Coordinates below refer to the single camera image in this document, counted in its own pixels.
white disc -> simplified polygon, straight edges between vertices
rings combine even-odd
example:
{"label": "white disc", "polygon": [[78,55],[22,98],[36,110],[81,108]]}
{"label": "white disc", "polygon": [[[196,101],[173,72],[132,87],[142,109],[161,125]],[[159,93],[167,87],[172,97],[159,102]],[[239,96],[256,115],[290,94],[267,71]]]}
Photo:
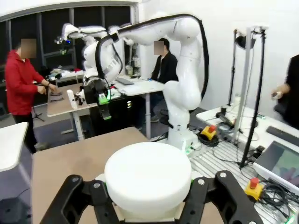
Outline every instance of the white disc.
{"label": "white disc", "polygon": [[156,142],[124,147],[105,165],[112,201],[139,218],[151,219],[177,207],[186,198],[191,172],[185,153]]}

bolt head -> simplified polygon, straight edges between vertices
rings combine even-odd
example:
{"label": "bolt head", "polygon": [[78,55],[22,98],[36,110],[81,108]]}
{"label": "bolt head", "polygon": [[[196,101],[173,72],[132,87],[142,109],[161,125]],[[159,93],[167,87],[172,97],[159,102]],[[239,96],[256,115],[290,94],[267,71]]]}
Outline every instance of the bolt head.
{"label": "bolt head", "polygon": [[94,185],[93,185],[93,187],[94,188],[99,188],[101,185],[99,184],[99,183],[95,183]]}
{"label": "bolt head", "polygon": [[220,177],[225,178],[226,177],[226,173],[220,173]]}
{"label": "bolt head", "polygon": [[204,184],[205,184],[205,181],[204,181],[203,179],[199,179],[199,180],[197,181],[197,183],[200,184],[200,185],[204,185]]}
{"label": "bolt head", "polygon": [[79,180],[78,177],[74,177],[71,181],[76,182],[76,181],[78,181],[78,180]]}

red hoodie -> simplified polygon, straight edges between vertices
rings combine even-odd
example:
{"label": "red hoodie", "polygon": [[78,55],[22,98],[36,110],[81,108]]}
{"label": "red hoodie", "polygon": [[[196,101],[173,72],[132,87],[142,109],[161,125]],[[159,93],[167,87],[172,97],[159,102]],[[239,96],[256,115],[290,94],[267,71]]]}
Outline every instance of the red hoodie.
{"label": "red hoodie", "polygon": [[25,62],[15,50],[8,54],[5,65],[5,81],[7,89],[8,110],[13,115],[28,115],[31,113],[37,86],[33,81],[41,82],[43,77],[35,71],[29,59]]}

white wall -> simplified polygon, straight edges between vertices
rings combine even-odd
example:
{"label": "white wall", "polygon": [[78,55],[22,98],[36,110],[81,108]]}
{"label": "white wall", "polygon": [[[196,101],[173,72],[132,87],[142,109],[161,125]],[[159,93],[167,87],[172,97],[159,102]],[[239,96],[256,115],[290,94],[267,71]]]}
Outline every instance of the white wall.
{"label": "white wall", "polygon": [[[93,0],[0,0],[0,16],[41,6]],[[139,0],[104,0],[105,2],[139,2]]]}
{"label": "white wall", "polygon": [[[224,105],[228,100],[233,52],[233,30],[245,31],[246,26],[268,24],[265,69],[260,112],[272,117],[274,101],[270,92],[285,80],[289,59],[299,54],[298,0],[150,0],[139,4],[140,20],[147,20],[158,11],[168,14],[189,13],[203,21],[210,55],[210,79],[206,95],[200,105],[204,109]],[[180,45],[171,42],[171,51],[179,55]],[[247,106],[253,108],[260,65],[260,39],[255,45],[255,60]],[[156,57],[152,47],[143,47],[142,73],[149,75]],[[235,93],[241,91],[244,52],[237,51]]]}

